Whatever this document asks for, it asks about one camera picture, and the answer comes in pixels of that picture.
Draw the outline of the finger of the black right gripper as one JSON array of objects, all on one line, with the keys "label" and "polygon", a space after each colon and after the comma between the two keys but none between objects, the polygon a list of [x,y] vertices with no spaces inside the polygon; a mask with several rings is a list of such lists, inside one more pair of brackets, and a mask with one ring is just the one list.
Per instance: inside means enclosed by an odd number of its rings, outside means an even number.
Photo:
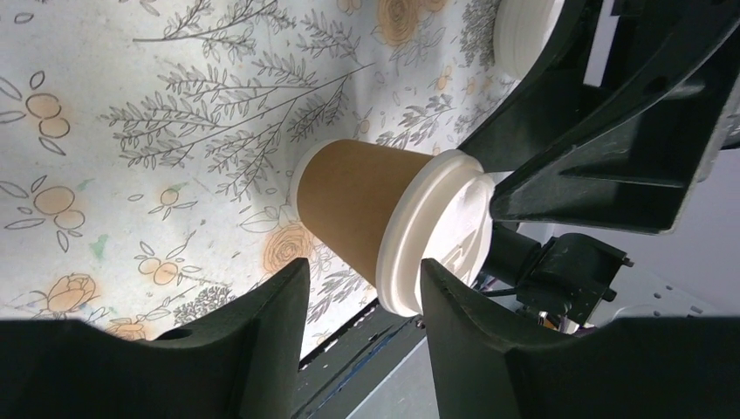
[{"label": "finger of the black right gripper", "polygon": [[663,234],[739,145],[736,1],[564,1],[534,66],[461,145],[501,222]]}]

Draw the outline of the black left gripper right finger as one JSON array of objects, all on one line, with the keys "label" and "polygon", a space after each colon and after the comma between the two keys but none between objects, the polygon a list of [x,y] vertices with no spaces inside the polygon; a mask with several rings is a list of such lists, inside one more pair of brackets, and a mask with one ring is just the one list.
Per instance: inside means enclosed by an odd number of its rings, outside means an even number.
[{"label": "black left gripper right finger", "polygon": [[583,337],[516,315],[433,259],[423,322],[442,418],[736,418],[739,321],[622,318]]}]

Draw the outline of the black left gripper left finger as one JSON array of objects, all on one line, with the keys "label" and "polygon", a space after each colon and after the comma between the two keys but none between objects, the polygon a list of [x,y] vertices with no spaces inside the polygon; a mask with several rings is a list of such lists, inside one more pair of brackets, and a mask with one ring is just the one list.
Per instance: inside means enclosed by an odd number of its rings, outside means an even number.
[{"label": "black left gripper left finger", "polygon": [[287,418],[310,270],[291,261],[257,289],[155,340],[78,320],[1,324],[4,418]]}]

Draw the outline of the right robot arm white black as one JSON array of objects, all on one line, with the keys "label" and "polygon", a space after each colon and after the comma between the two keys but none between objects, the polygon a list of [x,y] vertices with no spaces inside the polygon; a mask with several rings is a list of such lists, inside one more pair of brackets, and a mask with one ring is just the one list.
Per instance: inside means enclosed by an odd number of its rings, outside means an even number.
[{"label": "right robot arm white black", "polygon": [[618,293],[624,251],[514,223],[665,234],[730,147],[736,1],[504,1],[494,55],[518,80],[461,145],[498,175],[483,271],[525,307],[580,325]]}]

